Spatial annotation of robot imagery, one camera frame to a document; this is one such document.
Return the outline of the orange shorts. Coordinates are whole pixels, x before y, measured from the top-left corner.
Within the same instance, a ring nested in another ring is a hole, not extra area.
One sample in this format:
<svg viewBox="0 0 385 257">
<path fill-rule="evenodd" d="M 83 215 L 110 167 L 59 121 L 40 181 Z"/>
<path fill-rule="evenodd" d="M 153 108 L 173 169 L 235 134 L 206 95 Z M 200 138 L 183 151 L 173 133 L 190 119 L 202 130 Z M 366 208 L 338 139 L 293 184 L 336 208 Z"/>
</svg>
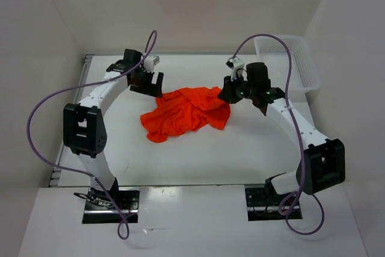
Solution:
<svg viewBox="0 0 385 257">
<path fill-rule="evenodd" d="M 147 138 L 163 143 L 170 137 L 196 132 L 209 125 L 223 130 L 230 119 L 230 105 L 218 98 L 219 87 L 180 88 L 156 99 L 156 108 L 141 115 Z"/>
</svg>

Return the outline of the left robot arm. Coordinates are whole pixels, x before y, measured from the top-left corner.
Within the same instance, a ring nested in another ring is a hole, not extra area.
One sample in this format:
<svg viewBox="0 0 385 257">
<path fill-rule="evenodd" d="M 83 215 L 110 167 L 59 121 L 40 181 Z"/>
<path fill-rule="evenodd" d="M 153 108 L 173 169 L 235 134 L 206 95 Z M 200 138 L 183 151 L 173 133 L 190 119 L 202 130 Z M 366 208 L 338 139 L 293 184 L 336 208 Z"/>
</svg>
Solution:
<svg viewBox="0 0 385 257">
<path fill-rule="evenodd" d="M 120 201 L 119 185 L 104 153 L 107 133 L 103 115 L 126 89 L 160 98 L 164 74 L 154 73 L 158 63 L 156 55 L 144 56 L 139 51 L 125 49 L 123 58 L 108 66 L 101 84 L 78 103 L 64 107 L 64 145 L 90 174 L 90 191 L 81 197 L 93 205 L 111 209 Z"/>
</svg>

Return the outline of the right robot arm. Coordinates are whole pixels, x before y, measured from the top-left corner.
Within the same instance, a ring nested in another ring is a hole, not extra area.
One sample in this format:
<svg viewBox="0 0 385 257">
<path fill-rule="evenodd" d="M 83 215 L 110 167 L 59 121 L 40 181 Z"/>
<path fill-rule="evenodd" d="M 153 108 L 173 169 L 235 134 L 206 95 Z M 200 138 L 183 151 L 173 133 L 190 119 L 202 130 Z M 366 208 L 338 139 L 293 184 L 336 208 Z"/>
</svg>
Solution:
<svg viewBox="0 0 385 257">
<path fill-rule="evenodd" d="M 268 69 L 262 62 L 244 64 L 238 57 L 227 61 L 232 70 L 224 77 L 218 98 L 228 104 L 251 100 L 261 113 L 272 120 L 298 146 L 298 168 L 266 179 L 264 198 L 271 204 L 301 191 L 307 195 L 326 190 L 345 181 L 345 146 L 330 139 L 310 124 L 286 99 L 285 92 L 272 87 Z"/>
</svg>

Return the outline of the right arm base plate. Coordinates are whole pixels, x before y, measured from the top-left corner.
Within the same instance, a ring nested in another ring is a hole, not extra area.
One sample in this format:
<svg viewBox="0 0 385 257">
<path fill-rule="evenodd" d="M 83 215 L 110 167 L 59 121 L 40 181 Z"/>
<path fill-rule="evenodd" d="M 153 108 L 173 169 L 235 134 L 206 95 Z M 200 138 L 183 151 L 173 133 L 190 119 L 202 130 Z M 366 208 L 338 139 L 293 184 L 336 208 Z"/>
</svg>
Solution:
<svg viewBox="0 0 385 257">
<path fill-rule="evenodd" d="M 279 214 L 279 203 L 284 196 L 268 197 L 262 184 L 245 186 L 248 221 L 284 220 L 285 216 Z"/>
</svg>

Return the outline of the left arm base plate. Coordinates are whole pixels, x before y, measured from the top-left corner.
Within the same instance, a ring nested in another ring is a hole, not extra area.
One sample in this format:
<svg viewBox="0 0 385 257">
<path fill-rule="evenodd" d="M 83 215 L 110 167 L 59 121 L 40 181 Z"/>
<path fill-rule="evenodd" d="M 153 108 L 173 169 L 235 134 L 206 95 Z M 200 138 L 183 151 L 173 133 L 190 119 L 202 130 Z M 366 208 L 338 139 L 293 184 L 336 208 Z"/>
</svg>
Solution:
<svg viewBox="0 0 385 257">
<path fill-rule="evenodd" d="M 85 200 L 82 224 L 118 224 L 122 220 L 106 196 L 92 192 L 91 189 L 87 194 L 75 193 L 74 195 Z M 120 187 L 115 202 L 128 223 L 138 222 L 139 187 Z"/>
</svg>

